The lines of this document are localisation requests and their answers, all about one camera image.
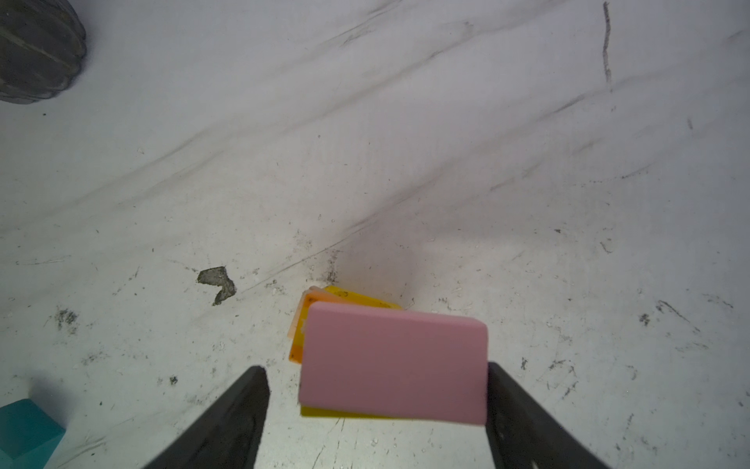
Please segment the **stack of blocks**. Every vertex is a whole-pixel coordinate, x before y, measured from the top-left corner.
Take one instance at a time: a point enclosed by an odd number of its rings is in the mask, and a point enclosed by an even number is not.
[[[486,422],[488,331],[476,319],[312,287],[289,337],[303,416]]]

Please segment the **blue-green cube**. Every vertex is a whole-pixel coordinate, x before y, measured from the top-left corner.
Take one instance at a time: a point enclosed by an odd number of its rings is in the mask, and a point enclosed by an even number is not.
[[[42,469],[64,434],[31,399],[0,408],[0,469]]]

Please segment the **scuff mark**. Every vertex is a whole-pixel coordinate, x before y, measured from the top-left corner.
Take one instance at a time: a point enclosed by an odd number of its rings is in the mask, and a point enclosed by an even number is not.
[[[608,85],[612,84],[612,70],[609,68],[609,36],[611,32],[609,2],[604,2],[604,47],[601,49],[601,57],[604,59],[604,78]]]
[[[669,310],[669,311],[672,311],[672,312],[673,312],[674,314],[676,314],[677,316],[679,316],[679,318],[680,318],[680,319],[682,319],[683,321],[685,321],[686,323],[688,323],[688,324],[692,324],[692,323],[690,322],[690,320],[689,320],[689,319],[688,319],[687,317],[685,317],[685,316],[682,316],[682,315],[680,314],[680,312],[679,312],[678,310],[676,310],[676,309],[675,309],[675,308],[674,308],[674,307],[673,307],[672,305],[670,305],[670,304],[669,304],[669,303],[667,303],[666,301],[664,301],[664,300],[660,299],[659,301],[657,301],[657,302],[656,302],[656,309],[658,309],[658,311],[659,311],[660,313],[664,313],[664,309],[665,309],[665,308],[666,308],[667,310]],[[695,330],[697,330],[698,332],[700,332],[700,331],[701,331],[701,330],[700,330],[700,329],[698,329],[697,327],[695,327],[694,329],[695,329]]]
[[[577,382],[577,381],[576,381],[575,383],[573,383],[573,385],[572,385],[572,386],[568,386],[568,389],[567,389],[567,390],[565,391],[565,394],[563,394],[563,395],[562,395],[562,398],[560,398],[560,401],[562,401],[563,399],[565,399],[566,397],[568,397],[568,394],[570,394],[570,392],[571,392],[571,391],[572,391],[573,389],[575,389],[575,385],[576,385],[576,384],[578,384],[578,382]]]
[[[703,296],[706,297],[706,301],[709,303],[716,303],[717,305],[724,305],[729,307],[729,309],[734,309],[734,305],[727,303],[723,299],[721,299],[718,295],[709,295],[708,293],[704,293]]]
[[[313,462],[313,467],[311,467],[310,469],[315,469],[315,464],[318,464],[318,458],[319,458],[319,457],[320,457],[320,455],[321,455],[321,454],[323,453],[323,450],[324,450],[325,448],[326,448],[326,445],[323,445],[323,448],[320,448],[320,451],[318,452],[318,455],[317,455],[317,456],[315,456],[315,461]]]
[[[552,111],[550,113],[550,115],[557,114],[560,111],[566,110],[570,106],[573,106],[574,104],[579,103],[579,102],[583,101],[584,99],[586,99],[586,95],[578,95],[575,98],[573,98],[570,101],[568,101],[567,103],[563,104],[561,107],[559,107],[559,108],[555,109],[554,111]]]
[[[60,465],[59,465],[58,467],[63,467],[63,466],[65,466],[65,465],[68,465],[68,464],[70,464],[70,463],[71,463],[71,462],[72,462],[72,461],[73,461],[74,459],[78,458],[78,457],[79,457],[79,456],[81,456],[82,454],[84,454],[84,453],[87,453],[87,452],[91,451],[92,449],[98,448],[99,446],[102,446],[102,445],[105,445],[105,444],[107,444],[107,442],[106,442],[106,441],[102,441],[103,439],[104,439],[104,437],[102,437],[102,438],[99,438],[99,439],[97,439],[97,440],[94,440],[94,441],[92,441],[92,442],[91,442],[91,446],[87,446],[87,447],[85,447],[85,448],[81,449],[81,450],[80,450],[79,452],[77,452],[77,453],[76,453],[75,455],[73,455],[73,457],[69,458],[69,459],[68,459],[67,461],[63,462],[63,463],[62,463],[62,464],[60,464]]]
[[[657,448],[656,446],[653,446],[651,443],[649,443],[649,441],[646,439],[646,437],[640,437],[640,442],[643,443],[644,445],[646,445],[647,448],[650,448],[654,452],[654,455],[656,455],[656,453],[658,452],[659,448]]]
[[[60,257],[53,257],[52,259],[48,260],[31,260],[28,262],[21,262],[19,260],[16,261],[17,266],[41,266],[43,264],[54,264],[58,262],[65,262],[65,259],[68,259],[70,256],[60,256]]]
[[[552,364],[549,366],[550,370],[553,370],[556,366],[560,366],[568,360],[552,360]]]
[[[490,188],[490,192],[496,191],[497,189],[500,189],[502,186],[507,185],[507,184],[512,184],[513,182],[515,182],[515,177],[511,177],[510,179],[506,179],[503,182],[498,182],[497,184],[495,184],[494,186],[492,186]]]
[[[691,342],[690,344],[687,344],[685,347],[675,347],[674,350],[677,350],[678,352],[686,352],[688,350],[708,350],[708,345],[701,344],[700,342]]]
[[[368,11],[368,15],[374,15],[377,13],[380,13],[381,11],[384,11],[386,8],[390,6],[395,6],[394,4],[401,3],[401,0],[388,0],[387,2],[380,5],[378,8],[375,8],[374,10]]]
[[[625,174],[624,176],[620,176],[619,178],[620,179],[627,179],[627,178],[631,178],[633,176],[637,176],[638,174],[641,174],[641,173],[644,173],[644,172],[648,173],[649,168],[652,165],[653,165],[653,163],[648,163],[646,166],[644,166],[644,167],[642,167],[640,169],[637,169],[637,170],[633,171],[632,173],[628,173],[628,174]]]
[[[359,39],[362,36],[371,33],[372,31],[370,29],[362,29],[352,35],[350,35],[339,47],[345,47],[348,43],[354,41],[355,39]]]

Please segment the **foam block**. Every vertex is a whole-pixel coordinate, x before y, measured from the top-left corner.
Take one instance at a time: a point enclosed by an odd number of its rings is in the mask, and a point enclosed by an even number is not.
[[[487,327],[444,314],[316,302],[299,402],[343,412],[484,425]]]
[[[0,469],[42,469],[64,434],[29,399],[0,408]]]

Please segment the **black mark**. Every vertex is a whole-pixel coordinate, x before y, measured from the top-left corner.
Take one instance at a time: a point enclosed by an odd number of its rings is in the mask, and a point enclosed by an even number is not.
[[[728,38],[724,39],[724,42],[731,43],[734,42],[735,39],[737,39],[742,33],[745,32],[744,29],[740,29],[738,32],[734,33],[733,35],[729,36]]]
[[[98,352],[98,353],[90,353],[86,358],[81,360],[81,365],[87,366],[90,363],[96,362],[101,359],[109,358],[109,355],[107,355],[104,352]]]
[[[497,189],[500,189],[500,188],[501,188],[502,186],[504,186],[504,185],[506,185],[506,184],[511,184],[511,183],[513,183],[513,182],[515,182],[515,177],[512,177],[512,178],[510,178],[510,179],[507,179],[507,180],[505,180],[505,181],[503,181],[503,182],[498,182],[497,184],[495,184],[494,186],[492,186],[492,187],[490,188],[490,192],[492,192],[492,191],[496,191]]]
[[[646,437],[640,437],[640,442],[645,444],[646,446],[650,446],[651,450],[654,452],[654,455],[658,452],[659,448],[656,446],[653,446],[649,441],[646,439]]]
[[[371,32],[372,32],[372,30],[371,30],[371,29],[360,29],[359,31],[357,31],[357,32],[355,32],[355,33],[353,33],[353,34],[349,35],[349,37],[348,37],[348,38],[346,38],[346,40],[345,40],[345,41],[344,41],[343,43],[341,43],[341,45],[340,45],[339,47],[344,47],[344,46],[346,46],[346,45],[347,45],[348,43],[350,43],[350,42],[354,41],[355,39],[359,39],[359,38],[361,38],[362,36],[364,36],[364,35],[366,35],[366,34],[369,34],[369,33],[371,33]]]
[[[65,466],[66,464],[70,463],[71,461],[73,461],[73,460],[74,460],[75,458],[77,458],[78,456],[80,456],[80,455],[82,455],[82,454],[85,454],[85,453],[87,453],[87,452],[91,451],[92,449],[96,449],[96,448],[98,448],[99,446],[102,446],[102,445],[104,445],[104,444],[107,444],[107,442],[106,442],[106,441],[102,441],[103,439],[104,439],[104,437],[102,437],[102,438],[98,438],[98,439],[96,439],[96,440],[92,441],[92,442],[91,442],[91,445],[90,445],[90,446],[87,446],[86,448],[82,449],[82,450],[81,450],[80,452],[77,452],[77,453],[76,453],[75,455],[73,455],[73,457],[72,457],[72,458],[70,458],[70,459],[68,459],[67,461],[63,462],[63,463],[62,463],[62,464],[60,464],[60,465],[59,465],[58,467],[62,467],[62,466]]]
[[[573,383],[573,386],[568,386],[568,390],[567,390],[567,391],[565,391],[565,394],[563,394],[563,395],[562,395],[562,398],[560,399],[561,401],[562,401],[562,400],[563,400],[564,398],[568,397],[568,394],[570,394],[570,392],[571,392],[571,391],[572,391],[573,389],[575,389],[575,385],[576,385],[576,384],[578,384],[578,382],[577,382],[577,381],[576,381],[575,383]]]
[[[676,310],[672,305],[670,305],[664,300],[660,299],[659,301],[656,302],[656,309],[658,309],[660,313],[663,313],[665,309],[667,309],[668,311],[672,311],[674,314],[679,316],[680,319],[684,320],[688,324],[691,324],[690,320],[687,317],[682,316],[678,310]],[[698,332],[701,331],[697,327],[695,327],[694,330]]]
[[[708,345],[701,344],[700,342],[692,342],[690,344],[687,344],[685,347],[675,347],[674,350],[677,350],[678,352],[685,352],[687,350],[694,350],[696,348],[700,350],[708,350]]]
[[[227,268],[224,266],[200,271],[197,282],[199,284],[221,287],[219,293],[216,294],[216,299],[214,299],[214,306],[220,305],[222,301],[237,293],[237,288],[227,275]]]
[[[604,47],[601,50],[601,57],[604,59],[604,78],[607,79],[608,85],[612,83],[612,70],[609,68],[609,35],[611,32],[609,2],[604,2]]]
[[[706,297],[706,301],[708,301],[709,303],[716,303],[717,305],[724,305],[728,306],[730,309],[734,309],[734,306],[732,304],[727,303],[717,295],[709,295],[708,293],[704,293],[703,296]]]
[[[387,2],[383,3],[382,5],[380,5],[378,8],[375,8],[372,11],[368,11],[367,14],[368,15],[378,14],[378,13],[384,11],[386,8],[388,8],[388,7],[392,6],[392,5],[395,6],[394,4],[398,4],[398,3],[401,3],[401,0],[388,0]]]
[[[78,314],[74,313],[70,309],[59,309],[55,314],[55,320],[57,321],[57,330],[62,331],[63,326],[67,327],[67,333],[74,335],[78,330]]]
[[[323,453],[323,450],[324,450],[325,448],[326,448],[326,445],[323,445],[323,447],[322,447],[322,448],[320,448],[320,451],[318,452],[318,455],[317,455],[317,456],[315,456],[315,461],[313,462],[313,467],[311,467],[310,469],[315,469],[315,464],[318,464],[318,458],[319,458],[319,457],[320,457],[320,455],[321,455],[321,454]]]
[[[568,360],[552,360],[552,364],[549,366],[550,370],[553,370],[556,366],[560,366]]]
[[[336,258],[338,257],[339,251],[331,251],[331,258],[328,259],[328,269],[325,271],[323,281],[329,285],[336,285],[338,283],[338,272],[336,272]]]
[[[568,101],[567,103],[563,104],[561,107],[558,107],[557,109],[555,109],[554,111],[552,111],[550,113],[550,116],[552,114],[557,114],[560,111],[564,111],[564,110],[568,109],[570,106],[573,106],[574,104],[579,103],[579,102],[583,101],[584,99],[586,99],[586,95],[578,95],[575,98],[573,98],[570,101]]]
[[[628,174],[625,174],[624,176],[620,176],[619,178],[620,178],[620,179],[627,179],[627,178],[631,178],[631,177],[633,177],[633,176],[637,176],[637,175],[639,175],[639,174],[641,174],[641,173],[646,173],[646,174],[648,174],[648,173],[649,173],[649,168],[650,168],[650,167],[651,167],[652,165],[653,165],[653,163],[648,163],[648,164],[647,164],[646,166],[644,166],[644,167],[642,167],[642,168],[639,168],[639,169],[637,169],[637,170],[633,171],[632,173],[628,173]]]

